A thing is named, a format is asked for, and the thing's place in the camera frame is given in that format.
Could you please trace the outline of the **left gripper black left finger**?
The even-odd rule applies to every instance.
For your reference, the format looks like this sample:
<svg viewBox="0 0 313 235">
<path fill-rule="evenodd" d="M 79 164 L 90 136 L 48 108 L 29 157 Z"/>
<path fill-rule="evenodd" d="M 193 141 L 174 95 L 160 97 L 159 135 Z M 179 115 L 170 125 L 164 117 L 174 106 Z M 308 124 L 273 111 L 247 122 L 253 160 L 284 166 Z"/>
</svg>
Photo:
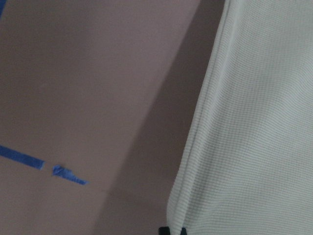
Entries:
<svg viewBox="0 0 313 235">
<path fill-rule="evenodd" d="M 170 228 L 169 227 L 159 227 L 158 235 L 170 235 Z"/>
</svg>

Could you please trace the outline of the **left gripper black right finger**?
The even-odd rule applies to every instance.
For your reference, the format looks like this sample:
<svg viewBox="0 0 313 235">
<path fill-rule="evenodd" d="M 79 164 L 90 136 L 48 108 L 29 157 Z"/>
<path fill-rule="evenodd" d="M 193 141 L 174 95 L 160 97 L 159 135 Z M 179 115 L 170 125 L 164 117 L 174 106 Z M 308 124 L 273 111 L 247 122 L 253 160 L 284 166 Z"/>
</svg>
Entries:
<svg viewBox="0 0 313 235">
<path fill-rule="evenodd" d="M 187 230 L 186 230 L 186 228 L 183 227 L 183 228 L 181 229 L 180 235 L 187 235 Z"/>
</svg>

